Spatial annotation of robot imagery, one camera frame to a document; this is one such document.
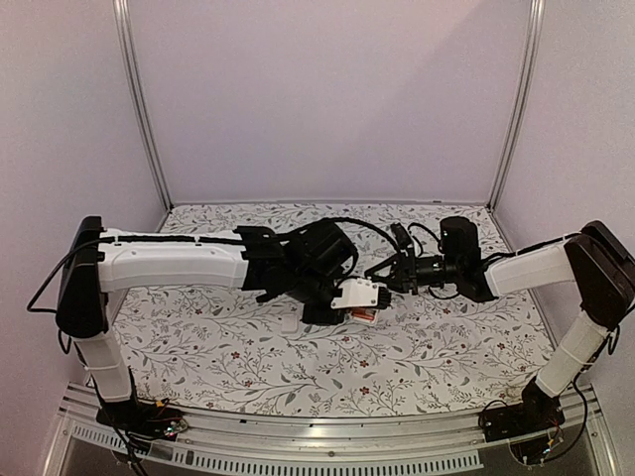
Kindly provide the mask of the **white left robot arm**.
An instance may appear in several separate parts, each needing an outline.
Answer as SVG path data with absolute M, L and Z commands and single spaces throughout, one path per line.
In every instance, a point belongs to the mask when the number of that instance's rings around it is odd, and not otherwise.
M 341 295 L 336 285 L 344 263 L 357 258 L 344 232 L 324 220 L 284 234 L 239 226 L 215 236 L 140 235 L 105 229 L 100 217 L 89 216 L 63 261 L 56 323 L 73 338 L 110 415 L 137 430 L 147 409 L 134 397 L 134 379 L 109 329 L 109 294 L 211 286 L 254 292 L 259 302 L 287 296 L 323 309 Z

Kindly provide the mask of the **white remote control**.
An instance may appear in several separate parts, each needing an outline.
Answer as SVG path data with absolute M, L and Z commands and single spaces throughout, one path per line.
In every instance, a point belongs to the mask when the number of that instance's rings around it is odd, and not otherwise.
M 355 306 L 348 308 L 346 314 L 354 322 L 366 326 L 375 326 L 382 311 L 384 311 L 384 308 L 377 306 Z

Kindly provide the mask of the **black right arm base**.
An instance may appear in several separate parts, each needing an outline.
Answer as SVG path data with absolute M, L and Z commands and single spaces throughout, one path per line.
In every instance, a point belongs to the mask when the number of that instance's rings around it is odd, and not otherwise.
M 534 377 L 521 394 L 521 402 L 499 407 L 486 406 L 478 417 L 478 426 L 486 442 L 514 438 L 560 426 L 565 422 L 560 398 L 551 397 Z

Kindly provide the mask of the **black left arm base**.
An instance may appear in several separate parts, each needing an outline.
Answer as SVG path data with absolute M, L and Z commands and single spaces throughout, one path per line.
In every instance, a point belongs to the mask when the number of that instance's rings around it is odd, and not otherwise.
M 168 399 L 152 404 L 140 402 L 131 370 L 128 370 L 128 384 L 128 395 L 111 402 L 104 399 L 100 387 L 94 383 L 99 401 L 97 422 L 148 440 L 175 441 L 178 434 L 189 428 L 184 413 L 172 408 Z

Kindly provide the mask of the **white battery cover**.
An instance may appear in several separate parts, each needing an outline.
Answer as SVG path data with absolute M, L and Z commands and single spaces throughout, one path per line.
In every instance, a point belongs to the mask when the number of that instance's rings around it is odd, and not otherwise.
M 284 316 L 281 319 L 281 332 L 283 334 L 294 334 L 299 330 L 299 321 L 293 316 Z

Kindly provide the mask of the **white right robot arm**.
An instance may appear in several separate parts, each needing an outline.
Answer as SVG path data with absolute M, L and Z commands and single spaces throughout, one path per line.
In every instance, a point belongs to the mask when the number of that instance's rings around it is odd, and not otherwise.
M 569 310 L 561 338 L 533 385 L 554 398 L 575 376 L 592 366 L 609 336 L 634 308 L 634 256 L 601 221 L 516 252 L 482 254 L 475 223 L 463 216 L 441 220 L 438 250 L 417 256 L 413 239 L 399 228 L 398 251 L 368 269 L 366 277 L 399 293 L 423 287 L 455 287 L 475 303 L 491 302 L 520 292 L 555 299 L 557 310 Z

